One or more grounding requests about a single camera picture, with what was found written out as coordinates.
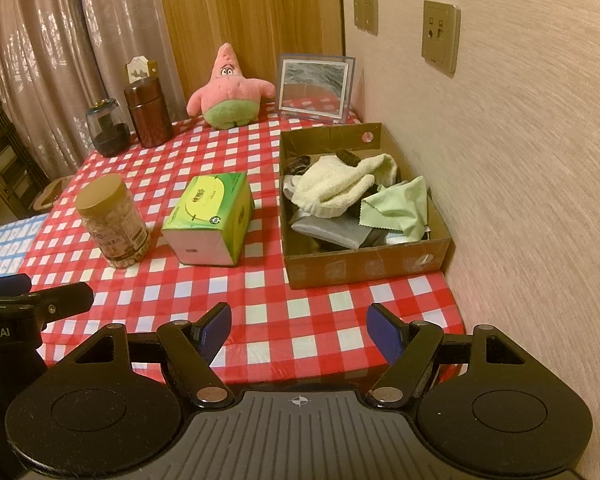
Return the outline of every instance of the glass jar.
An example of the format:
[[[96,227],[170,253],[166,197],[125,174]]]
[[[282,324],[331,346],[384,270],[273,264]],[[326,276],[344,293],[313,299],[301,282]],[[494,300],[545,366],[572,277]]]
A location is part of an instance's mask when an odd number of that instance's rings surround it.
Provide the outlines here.
[[[129,147],[129,126],[115,99],[104,99],[89,108],[87,126],[94,147],[103,156],[119,155]]]
[[[78,193],[75,208],[111,267],[124,269],[136,264],[148,251],[149,228],[118,174],[109,173],[87,184]]]

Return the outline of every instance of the beige wall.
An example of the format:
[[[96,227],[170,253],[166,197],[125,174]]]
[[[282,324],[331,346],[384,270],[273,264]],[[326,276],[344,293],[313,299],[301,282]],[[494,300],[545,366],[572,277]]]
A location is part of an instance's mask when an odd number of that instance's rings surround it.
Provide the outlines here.
[[[420,57],[423,0],[379,0],[377,37],[344,0],[359,111],[426,176],[467,326],[496,324],[587,401],[580,470],[600,479],[600,0],[438,1],[462,10],[453,78]]]

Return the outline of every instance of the fabric texture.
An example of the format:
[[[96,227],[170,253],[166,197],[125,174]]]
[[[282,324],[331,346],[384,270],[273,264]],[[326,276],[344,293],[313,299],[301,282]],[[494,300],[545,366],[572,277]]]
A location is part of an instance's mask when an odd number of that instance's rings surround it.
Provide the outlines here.
[[[0,0],[0,100],[50,179],[82,164],[84,113],[104,97],[80,0]]]
[[[264,96],[272,99],[276,94],[275,86],[262,79],[246,79],[242,75],[240,64],[232,46],[225,43],[218,49],[218,56],[211,71],[211,79],[189,98],[187,113],[196,116],[201,111],[207,121],[218,130],[233,126],[243,126],[258,117],[260,99]],[[254,113],[249,116],[244,103],[240,107],[220,107],[226,101],[252,102],[257,104]]]
[[[0,226],[0,276],[18,272],[46,214]]]
[[[325,155],[298,179],[291,202],[318,218],[334,218],[373,184],[391,186],[396,172],[394,158],[386,153],[364,158],[355,168],[335,155]]]
[[[233,328],[211,365],[223,381],[312,378],[342,384],[358,383],[364,376],[366,388],[360,384],[360,390],[367,391],[386,364],[365,328],[371,301],[381,301],[407,322],[426,319],[446,332],[464,332],[441,272],[312,288],[310,293],[289,288],[278,224],[278,141],[280,130],[315,123],[281,117],[273,108],[264,105],[251,127],[222,132],[200,118],[178,124],[178,135],[156,149],[135,144],[117,158],[97,152],[89,156],[54,204],[20,267],[34,290],[86,281],[95,294],[90,311],[49,324],[42,333],[38,351],[48,363],[60,360],[107,323],[125,323],[129,332],[150,332],[170,320],[197,320],[218,301],[226,301]],[[245,171],[255,202],[240,262],[237,267],[181,266],[160,227],[192,175],[222,171]],[[128,269],[107,265],[74,209],[81,186],[110,172],[123,176],[152,229],[150,251]],[[159,364],[134,363],[134,369],[162,380]]]
[[[362,199],[360,225],[402,231],[407,242],[422,238],[427,226],[427,184],[423,176]]]
[[[171,120],[186,117],[161,0],[0,0],[0,100],[49,179],[93,149],[85,113],[110,96],[127,121],[124,67],[155,59]]]
[[[160,86],[171,121],[187,118],[184,94],[171,50],[162,0],[82,0],[84,19],[109,97],[125,113],[125,65],[145,56],[158,65]]]
[[[253,121],[260,111],[259,101],[247,99],[227,99],[209,108],[203,117],[205,121],[219,130],[228,130],[235,126],[244,126]]]

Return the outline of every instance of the table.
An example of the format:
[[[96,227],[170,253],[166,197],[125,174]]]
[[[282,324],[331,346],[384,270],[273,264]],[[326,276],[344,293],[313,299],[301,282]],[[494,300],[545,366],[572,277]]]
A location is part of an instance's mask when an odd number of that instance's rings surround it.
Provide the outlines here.
[[[178,135],[158,148],[134,145],[110,159],[91,154],[56,201],[20,267],[34,289],[85,281],[95,293],[90,312],[50,324],[43,333],[40,353],[47,362],[60,360],[107,323],[149,332],[170,320],[197,320],[219,301],[231,305],[233,328],[212,367],[227,383],[368,377],[369,370],[384,364],[365,329],[366,308],[374,301],[404,320],[427,319],[447,332],[464,332],[440,272],[289,288],[278,216],[280,131],[320,124],[280,118],[266,106],[259,121],[217,131],[189,120],[176,124]],[[256,208],[240,263],[235,268],[183,266],[160,234],[162,222],[193,175],[227,171],[247,172]],[[79,190],[110,172],[123,177],[152,230],[148,256],[128,269],[107,266],[74,209]],[[158,365],[134,366],[161,380]]]
[[[0,226],[0,276],[18,271],[45,218],[43,214]]]

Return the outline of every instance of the framed picture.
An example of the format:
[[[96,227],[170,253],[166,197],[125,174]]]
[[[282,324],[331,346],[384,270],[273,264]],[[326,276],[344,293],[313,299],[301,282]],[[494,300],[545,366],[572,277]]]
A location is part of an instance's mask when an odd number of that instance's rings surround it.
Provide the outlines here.
[[[276,84],[280,114],[346,123],[356,59],[281,54]]]

